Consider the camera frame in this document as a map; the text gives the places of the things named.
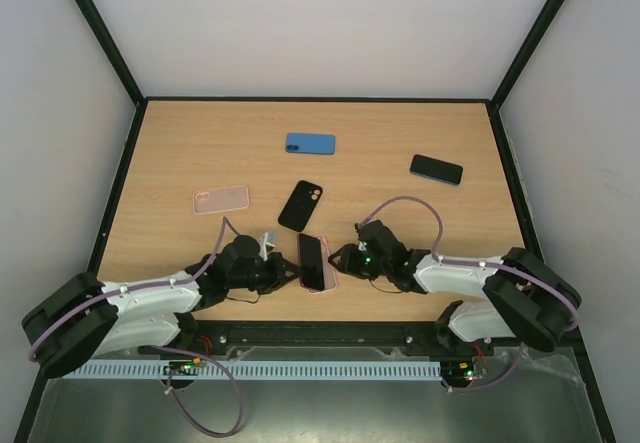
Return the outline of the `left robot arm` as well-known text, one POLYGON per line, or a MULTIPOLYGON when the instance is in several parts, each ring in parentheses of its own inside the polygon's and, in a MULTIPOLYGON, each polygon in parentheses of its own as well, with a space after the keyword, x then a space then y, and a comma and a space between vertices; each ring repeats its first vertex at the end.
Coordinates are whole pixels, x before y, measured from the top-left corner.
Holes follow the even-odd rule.
POLYGON ((223 302, 232 289, 267 295, 299 274, 265 240, 247 235, 166 277, 125 283, 79 273, 23 318, 28 357, 45 377, 58 378, 108 353, 145 346, 188 350, 200 333, 195 312, 223 302))

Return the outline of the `black phone blue edge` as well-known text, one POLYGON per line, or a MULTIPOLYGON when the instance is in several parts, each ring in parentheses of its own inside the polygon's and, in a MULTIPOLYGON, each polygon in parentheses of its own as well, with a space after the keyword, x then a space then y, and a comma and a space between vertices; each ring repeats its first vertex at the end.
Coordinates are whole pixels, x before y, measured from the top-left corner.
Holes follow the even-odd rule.
POLYGON ((459 185, 463 167, 443 160, 415 154, 409 166, 411 174, 450 185, 459 185))

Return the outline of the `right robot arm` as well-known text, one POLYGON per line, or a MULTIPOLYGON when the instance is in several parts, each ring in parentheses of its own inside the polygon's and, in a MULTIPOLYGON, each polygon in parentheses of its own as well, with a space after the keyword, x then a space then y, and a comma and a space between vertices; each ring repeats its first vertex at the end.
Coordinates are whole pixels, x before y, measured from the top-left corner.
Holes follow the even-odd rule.
POLYGON ((379 220, 356 232, 356 244, 328 257, 338 272, 369 281, 384 277, 401 292, 473 299, 450 304, 440 316, 436 342, 447 354, 486 338, 515 338, 551 352, 577 326, 580 294, 527 249, 513 247, 490 258, 448 257, 406 248, 379 220))

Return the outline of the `black phone case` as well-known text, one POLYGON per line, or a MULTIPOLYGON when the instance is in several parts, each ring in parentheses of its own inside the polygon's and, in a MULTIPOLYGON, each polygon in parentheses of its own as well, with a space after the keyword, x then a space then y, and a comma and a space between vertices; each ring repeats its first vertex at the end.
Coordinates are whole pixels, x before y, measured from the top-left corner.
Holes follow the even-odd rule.
POLYGON ((322 195, 321 186, 306 180, 298 181, 278 216, 278 223, 290 230, 303 232, 322 195))

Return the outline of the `black phone pink edge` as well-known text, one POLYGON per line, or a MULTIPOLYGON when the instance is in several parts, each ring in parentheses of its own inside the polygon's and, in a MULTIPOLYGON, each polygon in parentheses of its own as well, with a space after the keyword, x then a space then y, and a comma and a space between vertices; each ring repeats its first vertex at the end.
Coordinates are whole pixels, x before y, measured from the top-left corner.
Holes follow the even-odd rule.
POLYGON ((300 282, 306 289, 323 291, 324 271, 321 242, 306 234, 298 235, 300 282))

